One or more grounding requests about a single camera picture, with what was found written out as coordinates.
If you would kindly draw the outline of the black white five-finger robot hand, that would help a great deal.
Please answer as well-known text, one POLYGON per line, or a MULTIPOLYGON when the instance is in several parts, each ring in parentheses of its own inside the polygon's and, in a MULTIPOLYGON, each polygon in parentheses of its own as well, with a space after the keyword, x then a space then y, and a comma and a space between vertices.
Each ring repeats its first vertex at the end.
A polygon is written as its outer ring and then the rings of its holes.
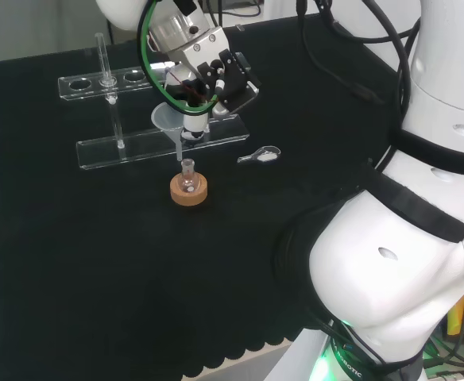
POLYGON ((209 124, 209 117, 215 118, 232 114, 257 96, 258 84, 251 79, 244 65, 229 50, 219 53, 219 58, 204 62, 193 72, 183 63, 168 70, 164 89, 176 101, 190 108, 217 102, 212 110, 199 116, 183 116, 181 139, 198 141, 203 138, 209 124))

